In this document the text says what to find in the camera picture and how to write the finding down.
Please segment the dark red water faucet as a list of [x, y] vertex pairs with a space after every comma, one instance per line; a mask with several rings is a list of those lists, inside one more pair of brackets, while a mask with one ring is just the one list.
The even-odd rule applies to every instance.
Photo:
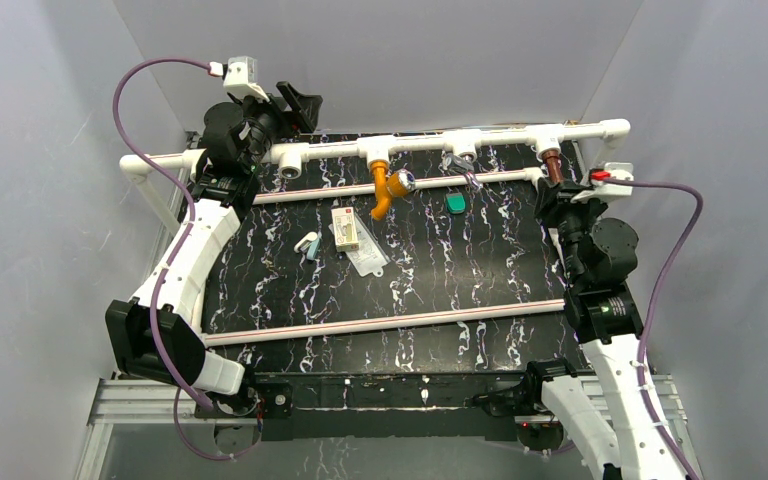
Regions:
[[560, 150], [557, 148], [547, 149], [540, 155], [541, 160], [547, 169], [548, 179], [551, 184], [559, 184], [564, 180], [561, 171]]

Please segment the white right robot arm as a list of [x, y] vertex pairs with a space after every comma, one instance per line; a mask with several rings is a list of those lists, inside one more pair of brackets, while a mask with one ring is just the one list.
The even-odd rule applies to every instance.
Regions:
[[607, 218], [611, 190], [641, 187], [606, 171], [590, 184], [536, 182], [536, 218], [558, 233], [566, 277], [564, 314], [599, 381], [604, 418], [565, 362], [532, 362], [525, 405], [560, 421], [595, 479], [695, 479], [698, 474], [663, 419], [648, 370], [647, 343], [655, 308], [640, 314], [626, 285], [637, 266], [638, 235]]

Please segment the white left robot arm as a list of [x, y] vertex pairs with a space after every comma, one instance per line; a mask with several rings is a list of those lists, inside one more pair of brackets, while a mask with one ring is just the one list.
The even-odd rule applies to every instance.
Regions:
[[187, 216], [150, 277], [105, 313], [122, 372], [219, 395], [235, 416], [254, 411], [259, 391], [244, 380], [244, 366], [209, 351], [191, 323], [208, 274], [260, 191], [261, 161], [275, 144], [318, 125], [321, 96], [288, 82], [276, 88], [277, 96], [237, 94], [207, 110]]

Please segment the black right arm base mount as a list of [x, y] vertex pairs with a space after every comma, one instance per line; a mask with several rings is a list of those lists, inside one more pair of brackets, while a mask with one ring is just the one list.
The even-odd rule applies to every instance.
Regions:
[[546, 456], [567, 453], [574, 448], [574, 443], [566, 440], [563, 426], [542, 400], [543, 385], [564, 376], [578, 376], [566, 359], [531, 361], [516, 385], [475, 394], [464, 401], [464, 406], [479, 408], [494, 418], [548, 415], [549, 421], [518, 422], [518, 441], [529, 453]]

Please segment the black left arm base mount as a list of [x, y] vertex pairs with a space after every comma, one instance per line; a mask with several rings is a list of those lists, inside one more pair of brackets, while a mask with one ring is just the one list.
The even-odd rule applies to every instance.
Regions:
[[236, 394], [210, 393], [223, 420], [214, 429], [214, 441], [222, 454], [242, 453], [263, 439], [267, 420], [291, 416], [293, 387], [272, 377], [245, 378]]

